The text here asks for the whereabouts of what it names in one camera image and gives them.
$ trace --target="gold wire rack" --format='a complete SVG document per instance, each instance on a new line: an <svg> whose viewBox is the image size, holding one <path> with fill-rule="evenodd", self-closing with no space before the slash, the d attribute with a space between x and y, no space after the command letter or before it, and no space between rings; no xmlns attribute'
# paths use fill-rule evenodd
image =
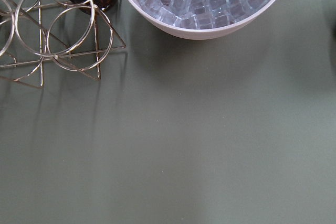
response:
<svg viewBox="0 0 336 224"><path fill-rule="evenodd" d="M83 3L74 4L70 1L60 1L60 0L52 0L52 3L42 4L42 0L35 0L34 3L29 5L29 7L24 7L24 3L26 0L20 0L18 3L13 0L0 0L5 9L0 9L0 28L2 25L9 24L10 32L8 33L8 39L5 45L0 50L0 58L7 57L10 62L0 65L0 78L16 82L19 84L23 84L29 87L41 89L44 86L44 63L53 62L57 66L62 69L68 71L74 71L83 74L86 77L89 77L94 80L101 79L101 69L100 64L106 59L111 51L117 49L123 49L126 47L124 40L117 33L114 26L112 25L111 20L107 17L107 15L94 3L94 0L86 0ZM56 17L51 21L49 27L45 27L43 24L43 11L49 8L61 7L61 12L56 15ZM61 39L59 39L54 33L52 33L52 28L55 23L60 20L63 16L65 16L68 12L80 9L85 10L86 13L90 15L89 24L85 29L84 34L72 45L68 45ZM37 19L33 18L31 13L37 12ZM98 24L97 19L100 18L103 22ZM37 39L39 46L38 50L29 46L24 38L22 37L22 29L20 28L20 20L25 19L32 24L36 25L39 29L39 37ZM103 25L107 26L109 29L109 42L108 45L104 49L100 49L100 38L99 38L99 26ZM89 37L89 34L93 30L94 33L94 48L92 50L86 50L84 52L75 52L79 46L84 44ZM13 39L16 38L21 46L27 51L36 56L35 60L18 60L17 55L12 54L8 51L9 46L13 43ZM50 41L57 41L61 46L62 50L58 52L53 52L51 50ZM72 63L70 59L74 57L81 57L87 55L94 55L94 62L86 67L77 67L76 64ZM29 70L28 73L17 77L11 78L8 76L1 75L1 70L8 68L15 68L19 66L29 66L32 65L33 69ZM92 75L89 73L89 70L95 69L95 74ZM26 80L32 76L34 73L39 74L39 83L31 84Z"/></svg>

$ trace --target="bowl rim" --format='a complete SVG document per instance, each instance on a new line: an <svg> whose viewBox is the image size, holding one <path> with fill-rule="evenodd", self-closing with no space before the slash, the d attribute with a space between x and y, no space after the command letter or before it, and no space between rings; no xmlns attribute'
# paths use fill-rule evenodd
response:
<svg viewBox="0 0 336 224"><path fill-rule="evenodd" d="M147 20L149 20L151 23L157 23L160 26L163 26L167 29L174 29L178 31L183 31L185 33L202 33L202 34L207 34L207 33L213 33L216 31L224 31L224 30L234 30L235 28L239 28L241 25L248 24L252 20L254 20L256 17L258 17L261 13L263 13L266 9L268 9L276 0L270 0L264 7L262 7L260 10L257 12L253 13L252 15L248 16L247 18L244 18L243 20L236 22L234 24L228 25L228 26L223 26L223 27L218 27L218 28L211 28L211 29L188 29L188 28L181 28L177 26L172 26L168 25L162 21L159 21L158 19L153 18L149 14L147 14L142 8L140 8L139 5L135 3L134 0L128 0L131 5L141 14L143 15Z"/></svg>

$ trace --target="pink bowl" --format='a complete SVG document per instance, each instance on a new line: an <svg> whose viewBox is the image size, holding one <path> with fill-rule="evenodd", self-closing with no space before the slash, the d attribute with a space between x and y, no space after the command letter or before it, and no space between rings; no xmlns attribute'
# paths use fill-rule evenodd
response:
<svg viewBox="0 0 336 224"><path fill-rule="evenodd" d="M150 23L152 23L157 28L165 31L168 34L174 35L176 37L180 37L184 39L195 39L195 40L219 38L219 37L228 35L230 33L233 33L234 31L241 29L242 27L246 26L248 23L253 21L256 17L258 17L261 13L263 13L268 7L270 7L271 4L275 2L275 0L270 0L262 9L260 9L256 13L232 25L224 26L220 28L213 28L213 29L194 30L194 29L184 29L184 28L167 25L161 21L156 20L155 18L148 15L145 11L143 11L139 5L138 0L128 0L128 1L142 16L144 16Z"/></svg>

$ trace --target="gray-green surface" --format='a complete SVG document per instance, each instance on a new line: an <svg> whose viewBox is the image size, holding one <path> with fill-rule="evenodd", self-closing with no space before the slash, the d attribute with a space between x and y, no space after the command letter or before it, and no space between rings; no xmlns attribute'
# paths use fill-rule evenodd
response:
<svg viewBox="0 0 336 224"><path fill-rule="evenodd" d="M0 82L1 224L336 223L336 0L209 41L120 8L100 82Z"/></svg>

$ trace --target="metal wire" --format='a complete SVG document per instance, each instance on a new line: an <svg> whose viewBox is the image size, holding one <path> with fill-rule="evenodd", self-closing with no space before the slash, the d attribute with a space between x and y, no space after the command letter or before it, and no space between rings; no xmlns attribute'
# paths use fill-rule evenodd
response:
<svg viewBox="0 0 336 224"><path fill-rule="evenodd" d="M90 77L95 80L99 80L101 77L101 72L100 72L100 64L106 59L107 55L111 50L114 49L120 49L120 48L125 48L126 44L120 37L120 35L116 32L114 29L110 19L106 16L105 13L102 12L98 8L97 5L93 3L93 0L87 0L84 1L83 3L79 4L74 4L69 1L62 2L60 0L54 0L55 3L49 3L49 4L41 4L41 0L35 0L33 4L31 4L29 7L23 8L23 4L25 3L25 0L20 0L18 4L16 4L13 0L0 0L5 3L5 6L7 7L7 10L0 10L0 16L4 18L4 20L0 21L0 26L7 23L11 22L11 31L9 33L9 38L5 46L0 50L0 57L2 55L7 55L12 59L12 63L7 63L7 64L2 64L0 65L0 70L2 68L10 68L10 67L17 67L17 66L25 66L25 65L31 65L34 64L34 68L27 74L11 79L8 77L3 77L0 76L0 78L9 80L9 81L14 81L20 84L24 84L30 87L35 87L35 88L41 88L44 85L44 71L43 71L43 63L48 62L48 61L53 61L56 65L59 67L69 70L69 71L74 71L74 72L80 72L84 74L87 77ZM50 8L50 7L65 7L61 13L59 13L50 23L49 27L45 27L42 25L42 10L45 8ZM69 46L63 41L61 41L57 36L55 36L53 33L51 33L52 28L55 26L55 23L63 17L63 15L66 15L68 12L75 10L75 9L88 9L90 10L90 19L89 19L89 24L87 25L84 34L78 39L77 42L75 42L73 45ZM35 10L38 10L38 21L33 19L31 15L29 14L30 12L33 12ZM97 17L100 16L102 20L104 21L103 23L107 25L110 29L110 40L109 43L106 47L106 49L99 49L99 36L98 36L98 24L97 24ZM30 46L28 46L25 41L22 38L21 32L20 32L20 27L19 27L19 21L21 19L27 19L30 20L33 24L38 26L39 28L39 51L34 50ZM88 35L91 32L92 27L94 27L94 43L95 43L95 49L92 51L85 51L85 52L80 52L80 53L73 53L75 49L77 49L79 46L81 46L86 39L88 39ZM114 36L120 41L121 46L116 46L113 47L113 38ZM52 52L50 50L50 38L54 38L56 41L58 41L62 46L65 47L64 50L58 51L58 52ZM17 57L14 55L10 54L7 52L10 44L12 43L13 39L17 38L20 44L27 50L32 52L34 55L38 56L38 60L26 60L26 61L18 61ZM79 56L84 56L84 55L89 55L89 54L96 54L95 57L95 62L87 67L79 68L72 63L68 61L68 59L73 58L73 57L79 57ZM97 68L97 77L93 77L90 74L86 73L86 71ZM37 70L40 70L40 84L38 86L29 84L29 83L24 83L22 82L23 79L31 76L33 73L35 73Z"/></svg>

